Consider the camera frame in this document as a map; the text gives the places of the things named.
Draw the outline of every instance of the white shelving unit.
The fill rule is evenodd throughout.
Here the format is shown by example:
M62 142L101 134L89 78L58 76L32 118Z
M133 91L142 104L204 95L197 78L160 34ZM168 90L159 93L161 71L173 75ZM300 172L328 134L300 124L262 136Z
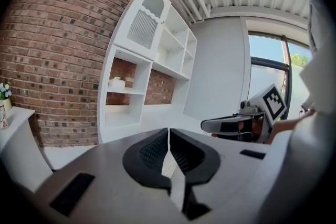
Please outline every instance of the white shelving unit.
M100 143L151 128L143 107L152 69L176 78L172 102L163 105L160 113L164 115L167 108L169 115L183 118L196 44L195 36L169 0L130 2L113 32L102 68L97 113ZM136 64L131 88L108 86L114 58ZM106 105L108 92L129 94L129 105Z

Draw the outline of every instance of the sky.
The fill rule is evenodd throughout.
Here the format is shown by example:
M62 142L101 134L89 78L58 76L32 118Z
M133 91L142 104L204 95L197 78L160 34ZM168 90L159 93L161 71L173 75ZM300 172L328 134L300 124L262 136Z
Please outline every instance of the sky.
M251 56L284 62L280 40L258 36L249 36L249 40ZM300 54L302 56L306 55L308 59L312 58L309 49L291 43L288 43L288 47L291 55Z

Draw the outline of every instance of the cabinet door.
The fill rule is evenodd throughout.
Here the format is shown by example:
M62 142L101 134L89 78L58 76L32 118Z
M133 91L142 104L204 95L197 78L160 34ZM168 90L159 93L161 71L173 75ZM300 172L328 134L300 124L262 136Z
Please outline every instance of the cabinet door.
M112 43L154 60L170 6L169 0L131 0L113 32Z

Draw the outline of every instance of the window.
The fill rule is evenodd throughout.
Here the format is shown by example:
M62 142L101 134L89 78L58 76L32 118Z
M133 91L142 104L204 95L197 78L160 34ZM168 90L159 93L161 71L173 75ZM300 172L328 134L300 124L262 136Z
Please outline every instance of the window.
M249 32L251 52L251 80L248 98L272 83L276 85L286 103L282 119L299 116L301 105L309 92L301 80L301 70L311 60L309 47L285 36Z

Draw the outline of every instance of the black rubber pad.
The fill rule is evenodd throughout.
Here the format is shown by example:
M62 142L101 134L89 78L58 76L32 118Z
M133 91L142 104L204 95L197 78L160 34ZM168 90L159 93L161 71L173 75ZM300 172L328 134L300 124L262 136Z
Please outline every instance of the black rubber pad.
M257 152L257 151L250 151L250 150L242 150L240 152L242 155L246 155L252 158L256 158L256 159L264 159L266 153L261 153L261 152Z
M68 217L93 179L93 175L79 173L49 205Z

